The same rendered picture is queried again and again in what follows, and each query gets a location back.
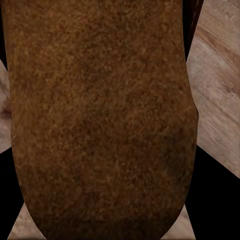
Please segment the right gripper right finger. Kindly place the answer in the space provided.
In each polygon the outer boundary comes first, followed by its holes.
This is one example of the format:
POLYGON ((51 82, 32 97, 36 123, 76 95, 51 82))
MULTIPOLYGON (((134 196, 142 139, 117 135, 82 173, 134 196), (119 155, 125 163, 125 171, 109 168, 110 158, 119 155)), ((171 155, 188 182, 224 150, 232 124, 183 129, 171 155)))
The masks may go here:
POLYGON ((196 240, 240 240, 240 178, 198 145, 184 204, 196 240))

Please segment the sandal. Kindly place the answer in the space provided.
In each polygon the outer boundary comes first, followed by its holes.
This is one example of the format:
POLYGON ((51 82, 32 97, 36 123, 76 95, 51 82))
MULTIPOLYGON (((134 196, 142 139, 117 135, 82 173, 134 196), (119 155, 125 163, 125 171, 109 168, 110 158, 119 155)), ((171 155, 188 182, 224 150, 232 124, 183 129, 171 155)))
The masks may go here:
POLYGON ((47 240, 160 240, 194 169, 204 0, 0 0, 11 148, 47 240))

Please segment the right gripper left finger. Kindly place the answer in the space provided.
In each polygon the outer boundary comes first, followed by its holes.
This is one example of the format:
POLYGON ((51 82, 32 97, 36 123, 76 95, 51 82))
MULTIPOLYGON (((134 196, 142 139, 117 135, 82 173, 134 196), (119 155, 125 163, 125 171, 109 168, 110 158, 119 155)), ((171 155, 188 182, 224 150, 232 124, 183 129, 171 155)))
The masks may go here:
POLYGON ((12 147, 0 153, 0 240, 7 240, 23 207, 12 147))

